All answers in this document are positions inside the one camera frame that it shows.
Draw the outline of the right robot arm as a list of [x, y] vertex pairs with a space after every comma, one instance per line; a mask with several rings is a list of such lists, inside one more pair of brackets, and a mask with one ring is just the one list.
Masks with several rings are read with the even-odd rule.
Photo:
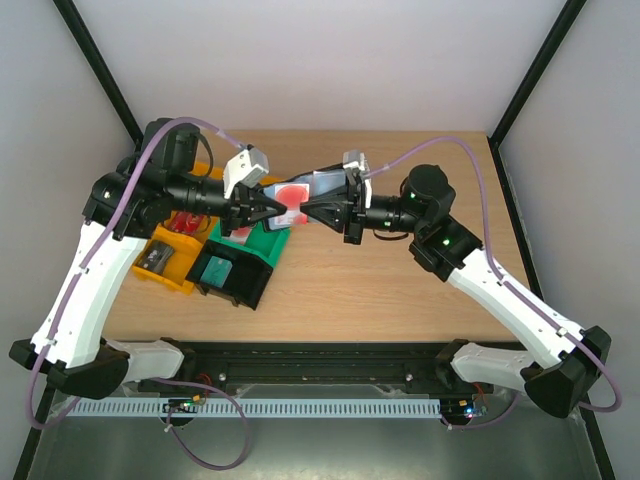
[[409, 251], [422, 269], [475, 300], [521, 343], [519, 350], [505, 350], [451, 342], [436, 367], [443, 389], [492, 384], [526, 394], [551, 416], [567, 417], [600, 377], [610, 336], [564, 318], [499, 266], [488, 243], [451, 216], [454, 199], [439, 167], [418, 165], [397, 196], [373, 195], [369, 182], [349, 173], [343, 186], [312, 196], [301, 210], [349, 244], [360, 244], [366, 229], [412, 235]]

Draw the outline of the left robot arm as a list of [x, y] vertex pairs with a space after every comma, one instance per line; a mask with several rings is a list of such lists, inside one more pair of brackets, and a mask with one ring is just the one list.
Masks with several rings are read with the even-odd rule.
[[216, 217], [224, 234], [282, 214], [261, 193], [266, 155], [190, 117], [147, 126], [142, 150], [97, 180], [72, 265], [52, 309], [10, 358], [67, 395], [103, 399], [127, 382], [172, 379], [186, 354], [170, 339], [106, 340], [120, 287], [156, 228], [178, 211]]

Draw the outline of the black leather card holder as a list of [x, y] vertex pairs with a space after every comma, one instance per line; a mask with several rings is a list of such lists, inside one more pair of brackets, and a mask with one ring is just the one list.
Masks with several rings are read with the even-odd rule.
[[[301, 175], [280, 183], [309, 183], [310, 197], [312, 197], [315, 195], [321, 195], [338, 187], [345, 187], [346, 180], [347, 178], [345, 172], [343, 171], [342, 165], [335, 164], [320, 170], [305, 172]], [[369, 207], [371, 205], [371, 185], [369, 180], [366, 179], [365, 182], [366, 185], [370, 188], [370, 193], [367, 195], [367, 207]], [[320, 222], [313, 220], [310, 217], [308, 217], [308, 220], [309, 222], [307, 224], [321, 224]]]

